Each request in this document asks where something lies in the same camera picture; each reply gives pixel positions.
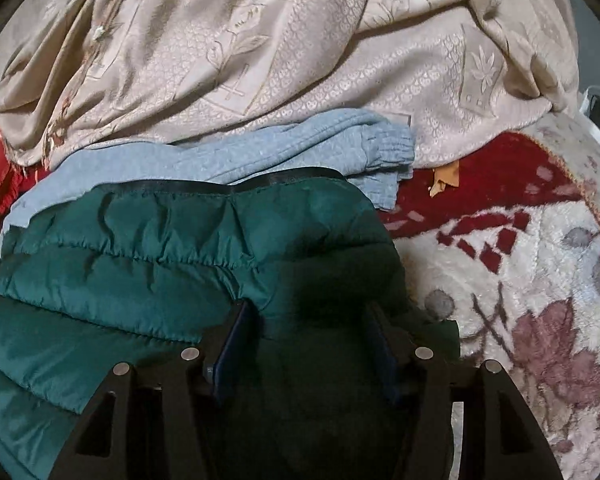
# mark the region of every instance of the green puffer jacket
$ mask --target green puffer jacket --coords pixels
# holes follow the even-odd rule
[[[458,352],[455,327],[408,308],[390,236],[332,171],[99,186],[12,229],[2,257],[0,462],[14,480],[48,477],[113,365],[176,356],[237,298],[262,333],[208,428],[227,480],[390,478],[406,422],[358,337],[366,300]]]

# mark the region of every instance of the beige blanket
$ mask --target beige blanket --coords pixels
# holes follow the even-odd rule
[[[0,35],[10,157],[177,142],[365,107],[416,166],[575,106],[566,0],[26,0]]]

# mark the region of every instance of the gray-blue garment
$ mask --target gray-blue garment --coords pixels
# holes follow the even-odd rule
[[[99,184],[132,180],[234,184],[271,171],[320,166],[338,170],[377,208],[389,210],[395,206],[398,181],[411,176],[413,157],[408,126],[350,108],[186,148],[132,142],[80,150],[13,204],[0,245],[11,225],[26,227],[36,213]]]

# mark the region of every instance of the black trim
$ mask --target black trim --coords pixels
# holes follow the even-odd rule
[[[132,180],[119,184],[100,184],[94,189],[105,191],[157,191],[168,193],[195,193],[231,195],[251,191],[272,184],[288,184],[308,178],[331,178],[345,180],[342,174],[329,168],[295,168],[292,170],[274,171],[251,177],[240,184],[213,184],[197,180]]]

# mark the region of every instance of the silver screw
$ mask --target silver screw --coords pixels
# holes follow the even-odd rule
[[[198,350],[195,346],[185,348],[180,354],[180,357],[182,357],[185,361],[193,361],[193,359],[197,359],[199,356],[200,350]]]
[[[118,363],[113,367],[113,373],[116,375],[124,375],[130,370],[130,366],[127,363]]]
[[[485,361],[484,367],[487,368],[487,370],[492,374],[499,374],[502,371],[502,365],[493,359],[488,359]]]
[[[428,361],[433,357],[433,350],[431,348],[427,348],[426,346],[419,346],[416,348],[416,357],[418,359],[422,359],[423,361]]]

